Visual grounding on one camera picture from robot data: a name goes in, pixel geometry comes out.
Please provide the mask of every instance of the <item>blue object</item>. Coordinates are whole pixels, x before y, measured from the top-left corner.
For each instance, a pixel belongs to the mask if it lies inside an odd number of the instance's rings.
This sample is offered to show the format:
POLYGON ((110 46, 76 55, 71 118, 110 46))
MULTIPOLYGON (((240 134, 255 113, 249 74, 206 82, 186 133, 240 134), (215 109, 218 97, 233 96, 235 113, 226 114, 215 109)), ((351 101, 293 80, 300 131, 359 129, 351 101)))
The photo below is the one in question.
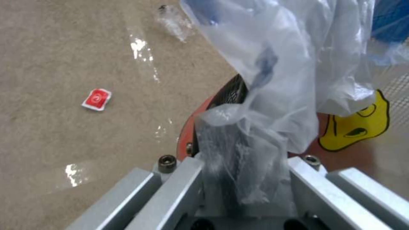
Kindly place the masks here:
POLYGON ((402 43, 409 37, 409 0, 377 0, 372 37, 402 43))

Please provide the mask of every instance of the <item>trash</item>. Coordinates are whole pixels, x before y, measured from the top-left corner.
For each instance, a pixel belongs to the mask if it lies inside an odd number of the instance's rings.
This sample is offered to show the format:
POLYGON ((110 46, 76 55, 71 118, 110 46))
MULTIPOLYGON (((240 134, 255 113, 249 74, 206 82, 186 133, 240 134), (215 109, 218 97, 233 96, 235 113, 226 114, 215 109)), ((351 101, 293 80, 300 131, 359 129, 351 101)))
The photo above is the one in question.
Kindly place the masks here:
POLYGON ((112 93, 104 89, 93 89, 88 95, 87 99, 82 103, 83 107, 95 110, 103 111, 105 105, 111 99, 112 93))
POLYGON ((194 34, 192 23, 182 16, 182 12, 172 5, 162 5, 158 9, 157 20, 173 36, 181 42, 186 42, 186 38, 194 34))

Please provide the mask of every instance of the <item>translucent plastic film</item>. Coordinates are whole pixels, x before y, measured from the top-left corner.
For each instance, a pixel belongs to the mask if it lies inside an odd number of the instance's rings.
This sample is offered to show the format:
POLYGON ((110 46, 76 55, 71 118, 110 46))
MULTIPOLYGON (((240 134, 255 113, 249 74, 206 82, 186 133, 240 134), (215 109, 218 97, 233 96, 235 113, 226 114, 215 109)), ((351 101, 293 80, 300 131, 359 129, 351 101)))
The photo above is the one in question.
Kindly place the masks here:
POLYGON ((373 5, 182 0, 249 88, 243 104, 215 107, 196 121, 206 193, 222 196, 230 214, 255 205, 268 210, 263 215, 294 214, 287 152, 304 152, 317 136, 318 108, 348 115, 372 102, 364 57, 373 5))
POLYGON ((373 16, 369 59, 378 66, 409 63, 409 1, 378 0, 373 16))

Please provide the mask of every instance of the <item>gray metal frame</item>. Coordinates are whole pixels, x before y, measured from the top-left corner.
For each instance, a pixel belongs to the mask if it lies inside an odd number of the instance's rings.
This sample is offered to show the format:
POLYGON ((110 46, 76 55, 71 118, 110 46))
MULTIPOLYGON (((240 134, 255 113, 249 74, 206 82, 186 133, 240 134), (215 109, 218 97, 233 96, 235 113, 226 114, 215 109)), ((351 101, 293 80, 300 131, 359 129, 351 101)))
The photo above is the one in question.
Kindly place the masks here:
POLYGON ((326 176, 393 229, 409 229, 409 203, 355 168, 326 176))
POLYGON ((334 230, 390 229, 299 157, 288 159, 299 214, 309 212, 334 230))
POLYGON ((160 176, 135 168, 67 230, 124 229, 161 185, 160 176))
POLYGON ((187 157, 126 229, 174 229, 183 215, 194 215, 204 198, 202 168, 187 157))

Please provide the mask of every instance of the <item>mesh grate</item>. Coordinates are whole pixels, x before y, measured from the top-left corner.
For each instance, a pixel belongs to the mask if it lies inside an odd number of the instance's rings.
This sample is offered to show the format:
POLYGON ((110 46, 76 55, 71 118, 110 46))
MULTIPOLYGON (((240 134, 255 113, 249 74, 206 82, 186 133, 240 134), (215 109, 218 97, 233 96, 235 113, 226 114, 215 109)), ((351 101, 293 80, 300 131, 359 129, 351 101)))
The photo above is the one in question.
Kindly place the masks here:
MULTIPOLYGON (((240 74, 234 76, 227 84, 220 89, 220 91, 214 96, 212 101, 206 110, 223 104, 241 104, 247 95, 247 87, 241 78, 240 74)), ((192 156, 195 156, 199 152, 199 142, 196 136, 196 130, 193 127, 193 143, 192 143, 192 156)))

